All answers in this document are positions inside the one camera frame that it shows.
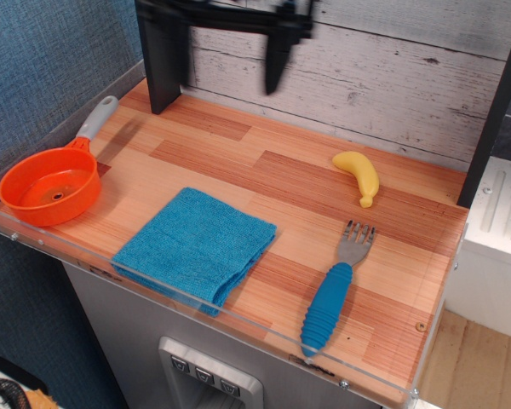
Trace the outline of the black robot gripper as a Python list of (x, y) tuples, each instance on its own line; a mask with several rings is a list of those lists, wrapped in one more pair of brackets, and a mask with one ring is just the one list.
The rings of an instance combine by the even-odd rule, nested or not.
[(273, 11), (219, 5), (211, 1), (139, 1), (141, 15), (162, 27), (172, 38), (187, 37), (190, 28), (268, 35), (265, 57), (265, 91), (273, 94), (298, 38), (312, 36), (310, 14), (298, 14), (293, 1)]

